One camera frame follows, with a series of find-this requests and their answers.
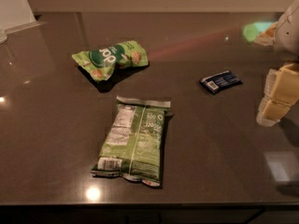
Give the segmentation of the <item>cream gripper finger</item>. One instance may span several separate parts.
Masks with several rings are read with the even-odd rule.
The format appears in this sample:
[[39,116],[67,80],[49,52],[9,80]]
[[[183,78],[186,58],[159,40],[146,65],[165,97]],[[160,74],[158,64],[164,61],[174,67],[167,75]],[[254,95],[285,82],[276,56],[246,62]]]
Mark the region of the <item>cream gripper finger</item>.
[[284,63],[270,69],[264,86],[267,103],[292,106],[299,100],[299,63]]
[[265,96],[259,105],[256,121],[264,127],[272,127],[290,111],[289,104],[273,101]]

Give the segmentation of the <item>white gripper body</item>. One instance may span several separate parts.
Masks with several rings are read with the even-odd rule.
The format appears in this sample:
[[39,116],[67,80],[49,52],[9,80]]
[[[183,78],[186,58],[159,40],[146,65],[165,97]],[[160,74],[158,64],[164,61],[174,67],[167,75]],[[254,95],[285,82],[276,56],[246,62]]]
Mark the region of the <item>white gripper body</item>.
[[299,61],[299,0],[293,0],[278,20],[274,51],[283,61]]

